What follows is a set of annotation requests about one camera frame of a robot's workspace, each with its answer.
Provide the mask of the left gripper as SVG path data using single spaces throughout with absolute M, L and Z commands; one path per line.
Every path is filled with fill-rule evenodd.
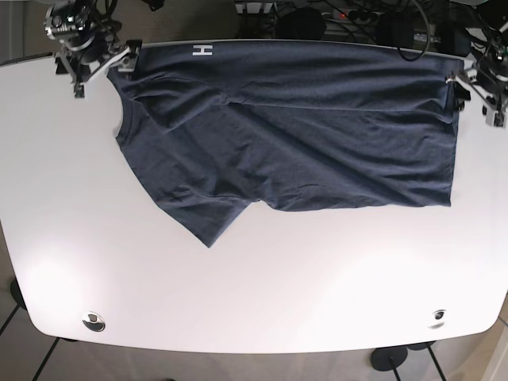
M 447 24 L 450 29 L 444 33 L 444 46 L 456 56 L 471 54 L 471 66 L 454 71 L 446 78 L 453 83 L 455 111 L 462 111 L 465 103 L 471 101 L 473 90 L 483 101 L 482 113 L 487 125 L 495 128 L 506 127 L 507 114 L 507 26 L 494 29 L 481 26 L 484 38 L 472 35 L 457 23 Z

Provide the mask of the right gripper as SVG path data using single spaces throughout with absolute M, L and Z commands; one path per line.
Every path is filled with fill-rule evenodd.
M 60 43 L 55 54 L 56 74 L 70 75 L 75 98 L 86 97 L 87 83 L 109 68 L 134 72 L 141 40 L 119 39 L 122 23 L 113 19 L 117 1 L 57 1 L 46 13 L 44 31 Z

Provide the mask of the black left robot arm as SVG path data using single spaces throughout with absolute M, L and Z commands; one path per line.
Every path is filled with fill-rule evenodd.
M 446 15 L 438 33 L 439 50 L 473 57 L 470 66 L 454 71 L 446 81 L 463 92 L 460 103 L 471 99 L 466 87 L 477 93 L 489 126 L 507 127 L 507 2 L 453 1 Z

